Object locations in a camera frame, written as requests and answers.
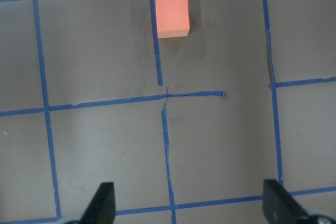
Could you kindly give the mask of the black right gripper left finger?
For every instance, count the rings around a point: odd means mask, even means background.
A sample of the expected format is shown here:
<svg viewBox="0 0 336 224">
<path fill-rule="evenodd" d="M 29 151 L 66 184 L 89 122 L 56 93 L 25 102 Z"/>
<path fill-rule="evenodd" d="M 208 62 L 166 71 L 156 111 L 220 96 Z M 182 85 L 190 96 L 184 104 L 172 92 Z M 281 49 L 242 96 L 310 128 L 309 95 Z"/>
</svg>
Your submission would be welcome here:
<svg viewBox="0 0 336 224">
<path fill-rule="evenodd" d="M 101 183 L 79 223 L 111 224 L 115 213 L 114 183 Z"/>
</svg>

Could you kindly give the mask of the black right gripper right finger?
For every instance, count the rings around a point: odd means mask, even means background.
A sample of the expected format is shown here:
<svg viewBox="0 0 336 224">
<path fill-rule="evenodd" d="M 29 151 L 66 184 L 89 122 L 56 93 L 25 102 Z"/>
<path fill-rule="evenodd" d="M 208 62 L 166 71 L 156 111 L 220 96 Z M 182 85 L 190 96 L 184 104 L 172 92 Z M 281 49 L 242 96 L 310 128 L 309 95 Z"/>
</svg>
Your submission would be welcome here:
<svg viewBox="0 0 336 224">
<path fill-rule="evenodd" d="M 262 203 L 268 223 L 308 223 L 307 212 L 275 179 L 263 181 Z"/>
</svg>

